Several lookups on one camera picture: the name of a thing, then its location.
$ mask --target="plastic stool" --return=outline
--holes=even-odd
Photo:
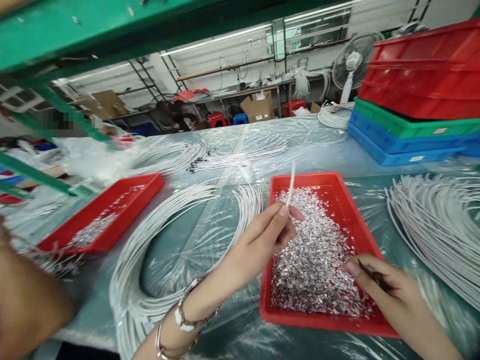
[[[291,117],[294,110],[300,109],[301,107],[307,108],[307,102],[305,100],[293,100],[286,103],[285,115],[287,118]]]
[[[224,118],[224,115],[221,113],[208,115],[208,121],[210,121],[211,128],[221,128],[221,127],[228,126],[227,121]]]
[[[237,114],[233,117],[233,125],[239,125],[239,124],[248,124],[249,123],[249,118],[247,117],[247,114],[242,112],[241,114]]]

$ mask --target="red plastic tray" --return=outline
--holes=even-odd
[[[370,64],[448,62],[479,66],[480,19],[376,42]]]
[[[365,81],[417,96],[480,100],[480,65],[383,63],[369,65]]]
[[[272,177],[270,181],[269,204],[271,205],[275,202],[278,192],[281,190],[288,191],[289,186],[289,175]],[[337,214],[335,221],[338,222],[340,228],[347,228],[350,231],[350,236],[348,236],[349,245],[355,246],[355,249],[359,253],[369,253],[383,260],[384,257],[340,174],[336,172],[318,172],[301,174],[295,177],[295,188],[311,186],[321,186],[320,189],[314,191],[319,195],[323,194],[322,200],[329,201],[330,207],[328,209],[331,213]],[[390,326],[377,306],[373,307],[373,313],[370,319],[325,313],[304,313],[273,307],[273,263],[274,260],[272,257],[265,267],[261,278],[260,315],[265,321],[286,326],[399,338],[399,335]]]
[[[480,99],[469,95],[417,95],[394,85],[362,81],[358,98],[414,119],[458,120],[480,118]]]
[[[145,187],[129,193],[132,187],[139,185],[145,185]],[[45,238],[38,247],[43,251],[53,251],[55,243],[57,243],[57,249],[65,248],[78,231],[88,226],[120,196],[124,195],[114,205],[114,208],[104,214],[104,216],[108,216],[109,213],[115,212],[116,218],[94,241],[85,247],[63,250],[64,255],[109,252],[120,236],[164,185],[165,180],[157,173],[120,179]]]

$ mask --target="left hand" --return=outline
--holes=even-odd
[[[221,283],[229,294],[242,289],[260,275],[272,254],[286,248],[289,241],[297,236],[290,216],[299,221],[305,220],[298,209],[293,206],[287,208],[283,202],[276,202],[253,218],[216,271],[223,278]]]

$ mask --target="white wall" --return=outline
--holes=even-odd
[[[415,2],[415,0],[364,0],[355,3],[351,10],[348,36],[368,30],[381,31],[405,24],[410,17]],[[468,20],[479,5],[479,2],[480,0],[431,0],[423,22],[434,29]],[[420,0],[418,9],[415,12],[416,17],[420,16],[426,3],[427,0]],[[342,45],[337,45],[289,56],[287,58],[287,66],[293,66],[299,58],[303,57],[309,58],[309,70],[328,66],[334,61],[342,47]],[[218,68],[220,66],[220,57],[226,58],[232,64],[242,63],[247,54],[250,60],[268,56],[266,29],[256,30],[255,32],[214,42],[185,52],[175,53],[171,57],[174,66],[184,76]],[[170,66],[172,65],[168,57],[165,57],[165,60]],[[221,66],[227,66],[228,62],[222,58]],[[145,66],[162,92],[177,92],[177,85],[158,53],[151,55],[150,61]],[[258,79],[260,72],[262,77],[266,78],[276,71],[279,73],[283,72],[284,69],[285,64],[283,62],[264,61],[249,65],[248,74],[241,82],[248,84]],[[244,75],[246,69],[242,68],[241,71]],[[225,88],[236,85],[238,80],[235,71],[223,71],[197,77],[185,83],[190,90],[202,88],[217,90],[220,87]],[[81,78],[74,81],[72,85],[81,93],[92,93],[107,89],[120,92],[127,87],[139,88],[143,86],[129,65],[87,78]],[[147,104],[152,100],[148,90],[124,95],[121,98],[131,108]]]

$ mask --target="bangle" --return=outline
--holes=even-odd
[[[158,325],[158,330],[156,331],[156,337],[155,337],[155,350],[156,350],[156,357],[157,359],[161,359],[161,360],[173,360],[172,357],[168,357],[165,355],[165,351],[167,350],[165,348],[165,346],[162,345],[162,343],[160,342],[160,331],[162,331],[162,325],[164,323],[164,320],[167,316],[165,315],[165,317],[160,321],[160,324]],[[198,333],[198,335],[196,336],[195,340],[193,340],[193,342],[191,343],[191,345],[188,347],[186,353],[189,353],[192,348],[197,344],[197,341],[199,340],[199,337],[200,337],[200,332]]]
[[[205,327],[212,318],[217,315],[219,312],[220,306],[216,308],[215,312],[210,315],[209,317],[200,320],[200,321],[188,321],[185,319],[184,316],[184,302],[187,296],[192,292],[193,289],[195,289],[207,276],[205,275],[204,277],[197,277],[193,279],[191,284],[186,288],[185,294],[181,298],[181,300],[178,302],[176,309],[175,309],[175,322],[178,326],[180,326],[180,330],[183,330],[185,332],[191,332],[195,329],[198,328],[203,328]]]

